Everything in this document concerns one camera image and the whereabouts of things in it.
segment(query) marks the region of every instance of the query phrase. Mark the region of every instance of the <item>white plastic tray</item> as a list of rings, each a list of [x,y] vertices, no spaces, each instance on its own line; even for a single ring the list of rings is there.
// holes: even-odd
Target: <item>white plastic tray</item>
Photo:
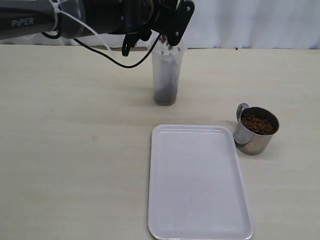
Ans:
[[[152,132],[148,227],[160,240],[245,240],[254,233],[232,133],[160,125]]]

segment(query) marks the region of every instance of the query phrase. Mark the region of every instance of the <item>clear plastic cup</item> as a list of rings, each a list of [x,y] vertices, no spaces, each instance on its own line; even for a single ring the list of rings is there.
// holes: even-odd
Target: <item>clear plastic cup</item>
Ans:
[[[153,100],[159,106],[170,106],[177,100],[185,50],[182,41],[172,47],[160,40],[152,51]]]

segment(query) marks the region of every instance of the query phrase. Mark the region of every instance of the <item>robotic arm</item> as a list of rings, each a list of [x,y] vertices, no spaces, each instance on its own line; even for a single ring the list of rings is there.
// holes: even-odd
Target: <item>robotic arm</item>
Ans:
[[[125,35],[122,55],[127,57],[138,40],[152,30],[176,46],[194,13],[192,0],[60,0],[60,10],[86,23],[99,34]],[[57,31],[66,39],[92,35],[75,20],[59,14],[49,0],[0,0],[0,40]]]

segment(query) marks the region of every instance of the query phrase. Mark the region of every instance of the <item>white curtain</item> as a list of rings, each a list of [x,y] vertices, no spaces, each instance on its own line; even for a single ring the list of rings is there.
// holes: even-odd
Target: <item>white curtain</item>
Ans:
[[[193,0],[195,12],[184,34],[188,48],[320,49],[320,0]],[[111,47],[123,36],[104,34]],[[81,39],[101,45],[95,36]],[[76,45],[36,34],[0,44]],[[148,43],[139,42],[139,46]]]

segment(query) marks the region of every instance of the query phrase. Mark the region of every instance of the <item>beige table surface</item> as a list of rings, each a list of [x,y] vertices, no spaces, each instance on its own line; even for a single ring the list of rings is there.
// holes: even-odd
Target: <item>beige table surface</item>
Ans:
[[[233,132],[241,102],[280,122],[263,154],[239,152],[254,239],[319,239],[320,51],[189,50],[176,104],[152,87],[150,58],[125,70],[76,46],[0,46],[1,240],[152,239],[153,128]]]

